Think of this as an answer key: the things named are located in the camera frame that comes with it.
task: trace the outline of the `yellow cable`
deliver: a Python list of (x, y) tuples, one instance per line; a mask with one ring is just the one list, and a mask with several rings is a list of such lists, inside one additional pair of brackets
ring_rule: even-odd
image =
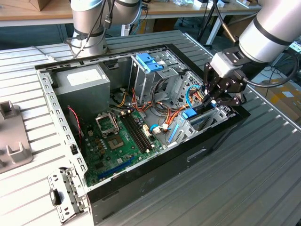
[(123, 95), (122, 102), (121, 102), (119, 105), (117, 105), (116, 107), (121, 107), (121, 106), (123, 106), (124, 103), (125, 103), (125, 101), (126, 101), (126, 93), (124, 93), (124, 95)]

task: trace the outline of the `red cable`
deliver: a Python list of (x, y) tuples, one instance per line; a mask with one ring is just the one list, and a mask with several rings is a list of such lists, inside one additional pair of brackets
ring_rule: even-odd
[(78, 128), (79, 128), (79, 145), (81, 146), (81, 134), (80, 134), (81, 128), (80, 128), (80, 125), (79, 125), (79, 118), (77, 117), (77, 114), (75, 113), (75, 111), (74, 111), (72, 108), (68, 107), (68, 109), (69, 109), (70, 111), (72, 111), (72, 113), (74, 114), (74, 116), (75, 116), (75, 118), (76, 118), (77, 126), (78, 126)]

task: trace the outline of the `metal worktable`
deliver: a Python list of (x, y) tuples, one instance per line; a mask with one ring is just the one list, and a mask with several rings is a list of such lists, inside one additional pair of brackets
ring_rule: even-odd
[[(180, 31), (108, 39), (113, 51), (173, 43), (199, 67), (209, 60)], [(40, 47), (58, 60), (64, 44)], [(0, 51), (0, 102), (21, 107), (34, 159), (0, 174), (0, 224), (58, 226), (47, 175), (67, 164), (33, 68), (47, 63), (32, 48)], [(102, 226), (295, 225), (301, 218), (301, 132), (250, 89), (251, 116), (222, 147), (101, 223)], [(67, 225), (92, 225), (87, 213)]]

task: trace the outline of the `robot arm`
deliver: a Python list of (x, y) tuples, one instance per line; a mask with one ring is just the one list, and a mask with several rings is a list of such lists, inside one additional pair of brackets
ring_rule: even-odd
[[(262, 9), (241, 34), (238, 45), (215, 54), (205, 65), (204, 105), (212, 100), (221, 105), (245, 102), (241, 93), (246, 84), (301, 35), (301, 1), (259, 0), (259, 3)], [(236, 95), (223, 99), (222, 93)]]
[(80, 57), (103, 54), (105, 52), (103, 25), (133, 23), (140, 17), (141, 2), (141, 0), (71, 0), (74, 23), (72, 51), (76, 54), (82, 48)]

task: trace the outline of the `wooden table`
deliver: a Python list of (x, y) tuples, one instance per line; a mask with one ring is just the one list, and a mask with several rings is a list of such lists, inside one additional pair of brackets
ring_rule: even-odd
[[(148, 19), (204, 16), (205, 13), (204, 8), (200, 9), (193, 4), (177, 6), (172, 1), (151, 2), (148, 4), (148, 8)], [(258, 9), (247, 9), (237, 4), (235, 0), (220, 8), (223, 18), (229, 15), (249, 15), (256, 11)], [(145, 13), (142, 12), (141, 19), (144, 18)], [(72, 10), (68, 0), (52, 0), (41, 12), (10, 6), (2, 6), (0, 8), (0, 27), (67, 23), (73, 23)], [(221, 23), (217, 20), (207, 44), (212, 44), (220, 26)], [(126, 25), (122, 26), (123, 35), (127, 35)]]

